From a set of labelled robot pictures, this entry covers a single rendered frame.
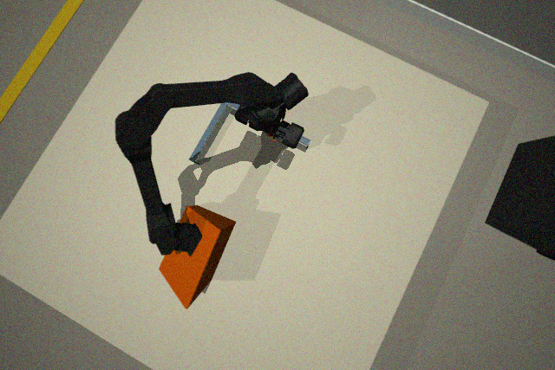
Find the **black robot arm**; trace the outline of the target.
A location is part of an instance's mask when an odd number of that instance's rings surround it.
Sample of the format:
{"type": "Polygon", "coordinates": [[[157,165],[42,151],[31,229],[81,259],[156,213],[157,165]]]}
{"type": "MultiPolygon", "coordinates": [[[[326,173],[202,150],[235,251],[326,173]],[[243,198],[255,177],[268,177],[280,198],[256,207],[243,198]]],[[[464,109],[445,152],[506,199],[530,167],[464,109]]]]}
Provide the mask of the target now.
{"type": "Polygon", "coordinates": [[[151,160],[151,136],[170,108],[218,103],[254,107],[246,117],[253,126],[272,127],[286,108],[291,110],[309,95],[307,88],[290,73],[275,87],[247,72],[223,81],[156,83],[114,121],[115,141],[131,163],[146,208],[149,242],[160,254],[174,250],[191,256],[202,238],[196,224],[175,223],[171,203],[163,204],[151,160]]]}

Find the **clear low glass wall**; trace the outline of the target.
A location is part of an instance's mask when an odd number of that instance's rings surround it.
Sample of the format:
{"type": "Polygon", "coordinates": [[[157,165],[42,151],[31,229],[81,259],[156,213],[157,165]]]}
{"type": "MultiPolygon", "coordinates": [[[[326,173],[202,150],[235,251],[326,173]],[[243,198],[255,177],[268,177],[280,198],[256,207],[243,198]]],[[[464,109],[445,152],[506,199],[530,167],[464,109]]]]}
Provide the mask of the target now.
{"type": "MultiPolygon", "coordinates": [[[[232,110],[233,112],[235,112],[235,113],[237,112],[237,109],[236,109],[236,108],[227,105],[225,111],[224,111],[223,114],[221,115],[221,117],[220,117],[220,119],[219,119],[217,125],[214,127],[214,129],[213,129],[213,131],[212,131],[210,137],[208,138],[207,142],[205,143],[204,147],[202,148],[202,150],[201,150],[201,152],[200,152],[198,158],[195,160],[195,162],[197,162],[197,163],[199,163],[199,164],[201,163],[201,161],[202,161],[203,158],[205,157],[205,155],[206,155],[208,149],[210,148],[211,144],[213,143],[215,137],[217,136],[217,134],[218,134],[220,128],[221,128],[222,125],[224,124],[224,122],[225,122],[225,120],[226,120],[228,114],[231,112],[231,110],[232,110]]],[[[307,147],[305,144],[303,144],[303,143],[301,143],[301,142],[298,142],[298,145],[301,146],[301,147],[303,147],[303,148],[305,148],[305,149],[306,149],[306,147],[307,147]]]]}

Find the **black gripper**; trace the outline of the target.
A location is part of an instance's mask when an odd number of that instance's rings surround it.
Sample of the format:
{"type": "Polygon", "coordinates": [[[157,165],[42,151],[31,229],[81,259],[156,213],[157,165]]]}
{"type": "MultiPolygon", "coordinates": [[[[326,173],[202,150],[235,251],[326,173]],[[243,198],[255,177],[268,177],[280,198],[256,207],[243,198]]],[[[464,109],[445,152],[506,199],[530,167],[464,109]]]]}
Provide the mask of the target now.
{"type": "MultiPolygon", "coordinates": [[[[246,115],[253,109],[254,107],[252,106],[243,106],[240,105],[237,112],[235,113],[235,119],[236,121],[247,125],[247,121],[248,118],[246,117],[246,115]]],[[[295,124],[295,123],[288,123],[284,120],[282,120],[280,122],[280,120],[282,119],[280,117],[282,111],[279,110],[279,120],[278,122],[272,126],[272,127],[264,127],[262,125],[258,125],[258,126],[253,126],[252,123],[249,121],[249,127],[256,130],[256,131],[263,131],[265,133],[268,133],[269,135],[273,135],[273,139],[278,141],[278,142],[282,142],[284,145],[294,149],[297,147],[297,144],[299,142],[299,140],[301,139],[303,133],[304,133],[304,128],[295,124]]]]}

